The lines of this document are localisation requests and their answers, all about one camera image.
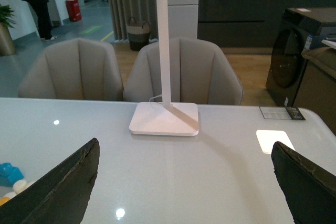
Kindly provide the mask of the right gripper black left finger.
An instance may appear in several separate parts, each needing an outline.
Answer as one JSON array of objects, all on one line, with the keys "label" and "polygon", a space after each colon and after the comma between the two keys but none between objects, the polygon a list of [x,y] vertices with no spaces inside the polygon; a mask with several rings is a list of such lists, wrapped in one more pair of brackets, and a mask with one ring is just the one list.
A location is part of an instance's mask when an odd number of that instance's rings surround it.
[{"label": "right gripper black left finger", "polygon": [[100,145],[91,139],[1,206],[1,223],[81,223],[94,187]]}]

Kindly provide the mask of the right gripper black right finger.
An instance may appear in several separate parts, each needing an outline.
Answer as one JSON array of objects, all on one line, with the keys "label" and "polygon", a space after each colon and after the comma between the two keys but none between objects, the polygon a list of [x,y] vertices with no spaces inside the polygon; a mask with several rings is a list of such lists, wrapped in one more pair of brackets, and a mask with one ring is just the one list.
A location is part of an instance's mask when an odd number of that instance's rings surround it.
[{"label": "right gripper black right finger", "polygon": [[335,223],[335,175],[282,142],[271,160],[294,223]]}]

